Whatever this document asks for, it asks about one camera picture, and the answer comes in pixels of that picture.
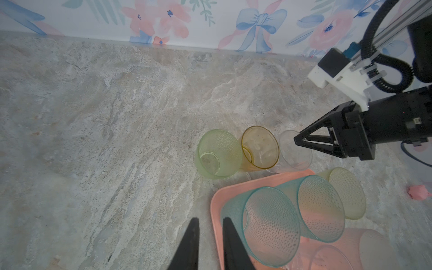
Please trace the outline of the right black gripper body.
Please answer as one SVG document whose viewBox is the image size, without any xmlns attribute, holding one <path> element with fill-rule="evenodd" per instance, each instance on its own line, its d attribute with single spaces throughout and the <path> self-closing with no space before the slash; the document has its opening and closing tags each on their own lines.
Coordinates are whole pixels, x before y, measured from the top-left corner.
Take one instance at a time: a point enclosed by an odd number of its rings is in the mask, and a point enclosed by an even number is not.
<svg viewBox="0 0 432 270">
<path fill-rule="evenodd" d="M 333 156 L 372 160 L 378 144 L 407 141 L 419 145 L 431 137 L 432 88 L 373 101 L 364 112 L 355 102 L 346 102 L 332 111 L 330 119 Z"/>
</svg>

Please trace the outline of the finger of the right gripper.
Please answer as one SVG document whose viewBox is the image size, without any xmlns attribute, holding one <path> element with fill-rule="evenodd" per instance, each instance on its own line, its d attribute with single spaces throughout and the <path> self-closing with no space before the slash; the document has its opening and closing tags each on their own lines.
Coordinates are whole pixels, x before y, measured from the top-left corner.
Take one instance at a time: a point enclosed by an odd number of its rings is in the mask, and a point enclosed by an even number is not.
<svg viewBox="0 0 432 270">
<path fill-rule="evenodd" d="M 336 114 L 334 112 L 329 112 L 303 129 L 294 137 L 295 144 L 297 146 L 337 156 L 338 140 L 334 132 L 335 116 Z M 325 128 L 328 131 L 328 135 L 314 135 L 314 133 L 321 128 Z"/>
</svg>

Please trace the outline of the clear glass column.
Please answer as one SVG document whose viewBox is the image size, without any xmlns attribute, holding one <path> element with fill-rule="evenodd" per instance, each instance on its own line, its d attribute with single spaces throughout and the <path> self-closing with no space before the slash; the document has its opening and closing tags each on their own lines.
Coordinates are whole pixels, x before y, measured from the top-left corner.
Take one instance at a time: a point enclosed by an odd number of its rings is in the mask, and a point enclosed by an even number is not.
<svg viewBox="0 0 432 270">
<path fill-rule="evenodd" d="M 353 266 L 339 249 L 332 245 L 301 243 L 285 270 L 353 270 Z"/>
</svg>

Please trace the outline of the clear frosted cup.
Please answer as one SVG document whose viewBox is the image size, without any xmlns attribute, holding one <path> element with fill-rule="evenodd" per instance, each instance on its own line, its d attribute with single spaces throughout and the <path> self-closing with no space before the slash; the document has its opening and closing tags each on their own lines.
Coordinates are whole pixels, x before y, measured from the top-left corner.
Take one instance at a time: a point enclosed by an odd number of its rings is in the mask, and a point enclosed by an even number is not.
<svg viewBox="0 0 432 270">
<path fill-rule="evenodd" d="M 312 163 L 311 149 L 297 146 L 294 137 L 299 133 L 295 130 L 286 130 L 277 136 L 280 156 L 277 164 L 268 169 L 271 173 L 287 173 L 304 171 Z"/>
</svg>

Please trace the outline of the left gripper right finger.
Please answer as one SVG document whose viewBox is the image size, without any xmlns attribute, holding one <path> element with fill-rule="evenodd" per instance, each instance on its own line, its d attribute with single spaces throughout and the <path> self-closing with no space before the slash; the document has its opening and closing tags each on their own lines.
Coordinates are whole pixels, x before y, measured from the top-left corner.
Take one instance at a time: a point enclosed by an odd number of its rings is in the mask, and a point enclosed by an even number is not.
<svg viewBox="0 0 432 270">
<path fill-rule="evenodd" d="M 225 270 L 255 270 L 231 218 L 223 219 Z"/>
</svg>

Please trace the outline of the yellow green cup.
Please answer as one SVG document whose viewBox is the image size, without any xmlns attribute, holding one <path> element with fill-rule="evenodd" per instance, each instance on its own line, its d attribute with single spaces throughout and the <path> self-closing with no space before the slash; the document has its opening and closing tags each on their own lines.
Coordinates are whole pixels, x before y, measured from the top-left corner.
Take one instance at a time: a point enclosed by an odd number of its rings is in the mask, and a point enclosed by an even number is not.
<svg viewBox="0 0 432 270">
<path fill-rule="evenodd" d="M 330 182 L 343 203 L 345 218 L 361 219 L 366 212 L 366 197 L 357 177 L 349 170 L 336 167 L 317 173 Z"/>
</svg>

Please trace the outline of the teal textured cup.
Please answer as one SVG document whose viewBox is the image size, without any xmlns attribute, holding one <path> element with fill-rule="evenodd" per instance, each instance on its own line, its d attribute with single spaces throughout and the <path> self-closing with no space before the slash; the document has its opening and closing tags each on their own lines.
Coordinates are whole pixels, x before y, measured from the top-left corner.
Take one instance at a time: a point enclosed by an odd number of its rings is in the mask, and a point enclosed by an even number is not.
<svg viewBox="0 0 432 270">
<path fill-rule="evenodd" d="M 300 243 L 300 224 L 291 200 L 274 187 L 261 187 L 230 199 L 221 220 L 230 218 L 247 253 L 272 268 L 287 265 Z"/>
<path fill-rule="evenodd" d="M 339 194 L 329 181 L 314 174 L 276 188 L 293 203 L 302 237 L 323 243 L 340 239 L 345 229 L 345 211 Z"/>
</svg>

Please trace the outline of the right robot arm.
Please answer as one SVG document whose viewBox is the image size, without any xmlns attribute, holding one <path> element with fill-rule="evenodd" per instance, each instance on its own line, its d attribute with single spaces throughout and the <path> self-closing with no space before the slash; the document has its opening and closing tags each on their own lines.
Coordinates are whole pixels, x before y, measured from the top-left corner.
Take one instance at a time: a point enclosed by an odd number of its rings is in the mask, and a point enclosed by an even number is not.
<svg viewBox="0 0 432 270">
<path fill-rule="evenodd" d="M 432 136 L 432 18 L 408 26 L 414 50 L 414 74 L 428 86 L 371 101 L 364 93 L 375 79 L 366 79 L 367 65 L 377 54 L 354 65 L 350 57 L 360 50 L 352 43 L 341 52 L 332 48 L 309 73 L 320 88 L 327 84 L 351 98 L 338 105 L 294 137 L 297 146 L 338 158 L 372 160 L 375 146 L 400 142 L 421 146 Z"/>
</svg>

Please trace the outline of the clear pinkish cup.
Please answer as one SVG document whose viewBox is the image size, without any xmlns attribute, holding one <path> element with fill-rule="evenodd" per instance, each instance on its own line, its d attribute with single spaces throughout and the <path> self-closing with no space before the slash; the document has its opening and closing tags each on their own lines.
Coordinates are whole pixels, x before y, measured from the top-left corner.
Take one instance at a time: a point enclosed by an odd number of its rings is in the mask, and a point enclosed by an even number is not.
<svg viewBox="0 0 432 270">
<path fill-rule="evenodd" d="M 387 239 L 371 229 L 346 228 L 334 243 L 354 270 L 399 270 L 397 254 Z"/>
</svg>

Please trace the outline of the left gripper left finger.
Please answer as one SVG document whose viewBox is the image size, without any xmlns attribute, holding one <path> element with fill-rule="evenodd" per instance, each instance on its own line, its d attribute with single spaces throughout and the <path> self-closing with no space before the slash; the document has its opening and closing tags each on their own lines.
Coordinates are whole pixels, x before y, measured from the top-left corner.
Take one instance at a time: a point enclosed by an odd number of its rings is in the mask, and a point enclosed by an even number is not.
<svg viewBox="0 0 432 270">
<path fill-rule="evenodd" d="M 199 265 L 200 227 L 194 217 L 183 235 L 167 270 L 197 270 Z"/>
</svg>

